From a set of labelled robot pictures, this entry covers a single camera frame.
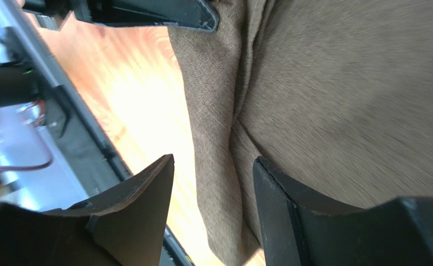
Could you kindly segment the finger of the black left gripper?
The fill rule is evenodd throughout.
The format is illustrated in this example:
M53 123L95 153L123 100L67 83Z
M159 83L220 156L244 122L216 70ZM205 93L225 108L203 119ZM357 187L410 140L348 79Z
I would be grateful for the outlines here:
M105 27L175 26L210 33L220 20L209 1L198 0L25 1L22 9L51 30L60 30L71 13L78 21Z

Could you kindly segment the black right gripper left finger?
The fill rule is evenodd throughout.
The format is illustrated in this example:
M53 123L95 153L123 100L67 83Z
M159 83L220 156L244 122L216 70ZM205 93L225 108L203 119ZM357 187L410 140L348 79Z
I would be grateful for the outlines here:
M174 169L164 155L68 209L0 202L0 265L158 265Z

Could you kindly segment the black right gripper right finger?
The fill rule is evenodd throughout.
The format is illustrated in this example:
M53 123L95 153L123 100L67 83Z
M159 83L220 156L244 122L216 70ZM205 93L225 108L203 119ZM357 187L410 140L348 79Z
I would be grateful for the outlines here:
M263 157L254 161L253 182L267 265L433 265L433 197L362 209Z

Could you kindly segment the brown cloth napkin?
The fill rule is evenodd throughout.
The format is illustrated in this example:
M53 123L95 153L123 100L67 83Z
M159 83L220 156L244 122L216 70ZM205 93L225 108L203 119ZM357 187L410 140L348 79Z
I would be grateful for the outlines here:
M262 243L256 157L359 207L433 196L433 1L220 1L216 33L172 27L209 248Z

